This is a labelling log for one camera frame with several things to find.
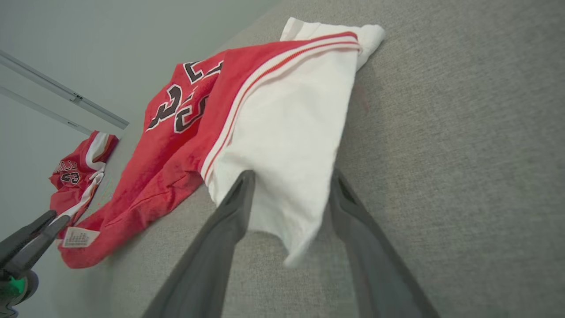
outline red stripe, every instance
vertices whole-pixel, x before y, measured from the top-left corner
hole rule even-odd
[[[244,100],[245,95],[246,95],[247,92],[251,89],[251,87],[253,87],[253,85],[255,85],[255,83],[257,83],[257,81],[260,80],[262,77],[264,77],[265,75],[267,75],[267,74],[269,74],[269,73],[272,73],[272,72],[278,70],[278,69],[281,68],[284,64],[286,64],[286,63],[290,62],[291,60],[297,58],[299,55],[301,55],[301,54],[303,54],[303,53],[305,53],[305,52],[308,52],[308,51],[310,51],[310,50],[314,50],[314,49],[321,48],[321,47],[328,46],[328,45],[336,45],[336,44],[357,44],[357,45],[358,45],[359,43],[353,42],[353,41],[333,42],[333,43],[328,43],[328,44],[322,44],[322,45],[318,45],[318,46],[313,46],[313,47],[308,48],[308,49],[303,49],[303,50],[301,50],[301,51],[298,51],[298,52],[296,52],[296,53],[294,53],[294,54],[288,56],[287,58],[285,58],[284,60],[282,60],[281,62],[279,62],[277,65],[275,65],[275,66],[269,68],[267,71],[265,71],[263,74],[261,74],[258,78],[256,78],[256,79],[251,83],[251,85],[249,85],[249,87],[245,90],[244,94],[241,96],[240,102],[237,104],[236,112],[235,112],[235,114],[233,115],[232,122],[229,124],[228,133],[227,133],[227,135],[225,136],[224,141],[222,142],[222,144],[221,144],[221,146],[220,146],[220,149],[218,149],[218,151],[214,154],[214,157],[212,158],[212,160],[210,161],[210,164],[208,165],[208,168],[206,169],[206,174],[204,175],[204,182],[206,182],[206,178],[208,178],[208,173],[210,172],[210,168],[211,168],[212,165],[214,164],[214,161],[216,160],[216,157],[218,156],[218,153],[220,153],[220,151],[224,148],[225,142],[228,140],[229,133],[232,131],[232,126],[233,126],[233,123],[234,123],[234,121],[235,121],[235,119],[236,119],[237,112],[238,112],[239,109],[240,109],[241,102]]]

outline fabric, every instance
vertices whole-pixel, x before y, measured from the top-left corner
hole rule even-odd
[[[210,182],[217,158],[223,157],[222,151],[235,139],[232,135],[240,110],[253,109],[254,104],[249,100],[257,91],[264,85],[277,83],[281,74],[292,74],[292,69],[309,57],[328,59],[323,65],[335,69],[334,75],[348,78],[349,85],[342,89],[340,97],[344,119],[359,49],[356,34],[344,32],[307,41],[229,50],[205,61],[177,65],[171,81],[147,107],[145,132],[121,175],[113,199],[76,225],[98,231],[98,236],[87,247],[60,245],[63,260],[71,268],[98,263],[117,246],[173,210],[194,192],[202,179]],[[323,54],[334,51],[343,56],[342,60]],[[346,71],[348,65],[352,65],[350,72]],[[312,76],[313,80],[320,80],[318,74],[313,72]],[[323,80],[331,87],[338,79]],[[226,182],[229,186],[233,184],[233,180]],[[218,192],[227,185],[214,183],[219,185]]]
[[[206,176],[218,205],[242,171],[255,171],[249,229],[279,237],[289,251],[288,266],[298,264],[320,229],[359,57],[367,60],[384,30],[290,18],[281,38],[309,40],[346,31],[364,39],[361,51],[325,51],[262,78]]]
[[[94,131],[57,164],[49,178],[57,188],[49,208],[55,210],[58,217],[70,216],[70,225],[81,217],[104,176],[106,161],[117,143],[116,136]]]

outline small jersey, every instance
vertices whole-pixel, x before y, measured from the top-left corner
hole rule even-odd
[[[61,159],[49,178],[57,188],[51,196],[49,208],[55,210],[57,216],[70,216],[71,225],[80,218],[103,177],[106,161],[117,143],[116,136],[94,131],[75,151]]]

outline white trim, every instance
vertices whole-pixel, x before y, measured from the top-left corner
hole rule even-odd
[[[106,164],[102,161],[93,161],[96,157],[104,153],[104,150],[106,149],[106,143],[108,142],[108,137],[109,135],[107,133],[98,132],[96,134],[96,137],[94,137],[94,140],[92,140],[88,151],[86,152],[86,165],[88,165],[88,167],[92,170],[103,171],[104,167],[106,167]]]
[[[339,42],[345,42],[345,41],[350,41],[350,42],[354,41],[357,44],[339,43]],[[320,46],[320,45],[325,45],[325,46],[322,46],[322,47],[316,48],[316,49],[311,49],[311,48],[315,48],[315,47]],[[257,78],[260,78],[271,67],[278,65],[279,63],[281,63],[285,59],[289,58],[291,55],[293,55],[297,52],[303,51],[303,50],[307,50],[307,49],[311,49],[311,50],[308,51],[308,52],[305,52],[300,57],[297,57],[296,59],[289,61],[288,63],[284,64],[283,66],[281,66],[277,70],[274,70],[270,74],[262,77],[258,82],[255,83]],[[212,147],[212,149],[206,155],[206,159],[204,160],[204,163],[202,165],[200,175],[202,176],[202,179],[204,180],[204,182],[207,186],[208,186],[208,183],[209,183],[209,180],[210,180],[210,175],[214,171],[214,167],[210,167],[211,161],[214,159],[216,154],[220,152],[221,147],[224,144],[224,140],[229,139],[231,137],[232,132],[233,132],[233,130],[230,130],[230,127],[233,126],[232,122],[235,122],[235,117],[237,115],[237,105],[240,104],[240,101],[241,101],[241,104],[243,104],[244,100],[242,100],[242,99],[246,98],[252,92],[252,91],[249,91],[249,94],[247,96],[244,96],[244,93],[246,92],[246,90],[248,88],[250,88],[252,85],[254,85],[254,87],[257,87],[257,86],[261,85],[263,82],[265,82],[266,80],[272,79],[273,77],[276,77],[276,76],[279,76],[280,74],[282,74],[283,72],[285,72],[289,68],[293,67],[294,65],[296,65],[297,63],[299,63],[300,61],[302,61],[306,57],[312,56],[314,54],[321,53],[323,51],[331,50],[331,49],[357,49],[357,50],[359,50],[360,46],[359,46],[356,38],[353,37],[353,36],[326,38],[326,39],[323,39],[323,40],[311,42],[311,43],[308,43],[308,44],[300,46],[298,48],[286,51],[282,54],[279,54],[279,55],[271,58],[270,60],[263,63],[257,70],[255,70],[247,78],[247,80],[244,82],[244,84],[241,86],[240,90],[238,91],[236,98],[234,98],[234,100],[233,100],[232,106],[231,106],[230,111],[228,113],[228,117],[227,117],[227,119],[224,123],[224,127],[222,128],[220,136],[216,139],[214,146]]]
[[[90,197],[92,196],[92,193],[94,192],[94,189],[96,188],[97,185],[100,184],[100,181],[102,181],[103,177],[104,177],[104,173],[97,173],[94,180],[92,181],[92,183],[90,185],[88,185],[86,190],[84,190],[84,193],[82,193],[82,197],[80,198],[80,202],[73,205],[72,207],[70,207],[65,212],[59,214],[59,216],[57,218],[55,218],[53,220],[53,222],[55,222],[56,220],[58,220],[62,216],[69,216],[71,218],[71,220],[73,220],[73,217],[79,211],[79,209],[90,200]]]

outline white fabric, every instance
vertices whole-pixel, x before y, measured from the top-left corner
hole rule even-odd
[[[346,31],[355,33],[359,44],[361,44],[362,50],[359,52],[359,58],[357,59],[357,70],[359,70],[386,36],[386,32],[379,25],[346,27],[344,25],[330,25],[319,22],[308,23],[295,18],[289,18],[282,30],[281,41],[309,40]]]
[[[286,266],[300,261],[320,228],[358,61],[382,40],[374,37],[382,30],[375,25],[364,27],[367,32],[311,25],[291,18],[283,38],[357,30],[363,53],[358,46],[315,51],[263,79],[243,101],[231,142],[207,180],[219,204],[243,170],[256,172],[249,229],[278,236],[289,251]]]
[[[102,161],[93,162],[98,156],[104,153],[106,149],[106,144],[108,143],[109,134],[105,132],[98,132],[96,137],[90,143],[88,151],[86,152],[86,164],[92,169],[96,170],[97,172],[104,172],[104,168],[106,167],[106,163]]]

